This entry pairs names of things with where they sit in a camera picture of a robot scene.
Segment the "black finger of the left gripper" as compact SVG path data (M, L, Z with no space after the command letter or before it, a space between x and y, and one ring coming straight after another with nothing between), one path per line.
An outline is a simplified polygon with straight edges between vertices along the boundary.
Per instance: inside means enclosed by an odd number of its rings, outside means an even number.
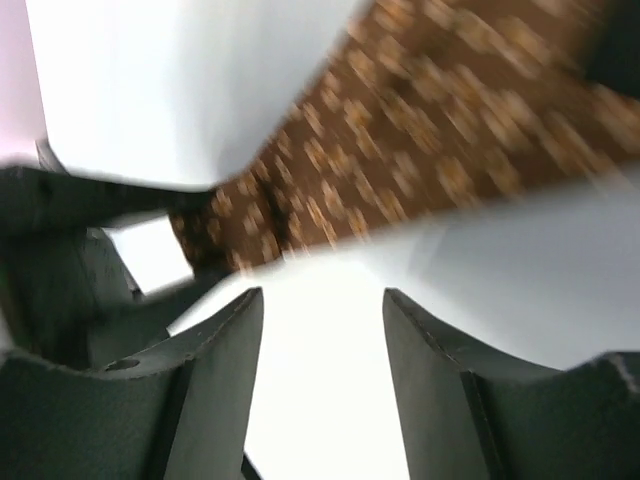
M213 269L145 294L103 230L76 231L74 247L82 273L76 291L88 301L74 314L78 350L142 350L229 275Z
M1 233L124 227L199 208L210 196L10 165L1 170Z

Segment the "brown floral tie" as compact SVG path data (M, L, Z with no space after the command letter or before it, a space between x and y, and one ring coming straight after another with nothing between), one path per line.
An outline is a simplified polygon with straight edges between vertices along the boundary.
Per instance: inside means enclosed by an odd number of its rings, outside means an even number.
M639 159L635 1L376 1L246 171L171 218L195 272Z

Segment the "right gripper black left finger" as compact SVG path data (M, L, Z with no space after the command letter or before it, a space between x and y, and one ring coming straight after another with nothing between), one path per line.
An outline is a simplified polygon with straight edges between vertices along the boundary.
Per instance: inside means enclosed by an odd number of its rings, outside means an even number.
M5 479L236 479L257 370L263 294L99 371L1 357Z

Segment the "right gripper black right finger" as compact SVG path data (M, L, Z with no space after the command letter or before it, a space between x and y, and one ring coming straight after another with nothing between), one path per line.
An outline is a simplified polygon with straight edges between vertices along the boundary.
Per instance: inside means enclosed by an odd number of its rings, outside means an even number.
M568 370L516 358L397 289L383 321L413 479L635 479L639 356Z

